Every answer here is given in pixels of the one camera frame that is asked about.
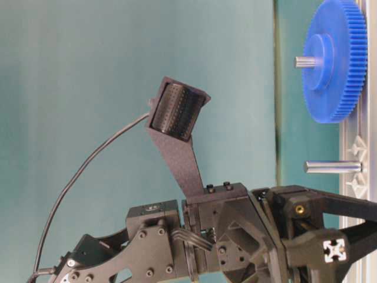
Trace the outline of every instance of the black cable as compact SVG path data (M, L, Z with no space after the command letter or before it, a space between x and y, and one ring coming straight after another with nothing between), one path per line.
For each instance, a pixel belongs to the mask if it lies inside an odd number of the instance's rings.
M117 139L119 136L127 132L129 129L133 128L136 126L139 122L143 121L145 118L149 116L149 113L145 113L141 115L139 118L137 118L135 121L132 123L126 125L123 127L120 131L116 132L113 134L109 139L107 139L103 144L101 144L99 147L94 150L89 157L85 160L85 162L80 166L80 168L77 170L75 175L72 177L72 179L68 182L68 184L64 187L60 195L58 196L58 199L56 200L54 206L51 209L51 212L49 213L47 222L45 224L45 227L43 229L43 233L41 236L41 239L39 240L39 245L37 249L37 255L35 257L35 262L34 262L34 268L33 268L33 274L30 276L29 280L27 283L34 283L36 278L39 276L38 275L38 268L39 268L39 263L41 262L41 255L42 255L42 250L43 246L46 240L46 236L49 230L49 227L51 225L52 219L54 218L54 215L63 200L65 194L70 190L70 188L73 186L73 184L76 182L76 180L80 177L81 173L85 170L85 168L89 165L90 161L93 160L93 158L99 154L103 149L105 149L110 143L112 143L115 139Z

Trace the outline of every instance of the gear teeth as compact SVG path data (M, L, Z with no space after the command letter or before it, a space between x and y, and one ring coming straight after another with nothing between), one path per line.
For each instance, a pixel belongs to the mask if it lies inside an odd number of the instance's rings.
M364 16L353 0L341 0L340 2L347 18L350 33L350 57L347 82L342 99L331 117L331 123L341 122L353 111L359 101L368 68L368 33Z

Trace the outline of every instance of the screw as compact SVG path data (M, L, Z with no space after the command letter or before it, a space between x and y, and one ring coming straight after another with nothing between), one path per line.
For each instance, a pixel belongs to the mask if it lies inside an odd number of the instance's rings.
M80 274L78 273L78 272L75 272L75 273L73 273L72 275L71 275L71 279L73 280L73 281L75 281L75 280L77 280L77 278L80 276Z
M165 229L161 227L161 228L158 230L158 234L159 234L160 236L165 235Z
M224 255L226 254L226 248L224 246L222 246L220 249L219 249L219 254L220 255Z
M305 208L302 205L297 205L295 210L298 215L302 215L305 213Z
M214 187L213 187L212 184L208 184L207 185L207 190L208 190L209 193L214 193L215 192L215 189L214 189Z
M169 274L173 273L173 266L168 265L168 266L166 267L165 271L166 271L166 273L169 273Z
M139 233L139 239L143 239L147 236L147 233L145 231L140 231Z
M91 274L85 277L85 282L92 282L92 280L93 280L93 275Z
M152 268L148 269L147 272L145 273L147 277L152 277L154 275L154 271Z
M76 262L75 262L73 259L69 259L69 260L67 261L67 265L68 265L69 267L74 267L75 264L76 264Z

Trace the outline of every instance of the metal pin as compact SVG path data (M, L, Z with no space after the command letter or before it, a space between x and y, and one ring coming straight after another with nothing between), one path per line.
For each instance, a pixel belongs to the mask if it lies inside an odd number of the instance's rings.
M306 161L305 173L359 173L362 171L361 162L358 161Z
M295 57L296 68L313 68L316 66L315 57Z

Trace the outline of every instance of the nut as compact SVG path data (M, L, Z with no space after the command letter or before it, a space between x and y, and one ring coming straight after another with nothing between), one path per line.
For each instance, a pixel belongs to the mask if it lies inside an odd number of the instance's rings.
M305 213L305 208L303 205L297 205L295 211L298 215L303 215Z

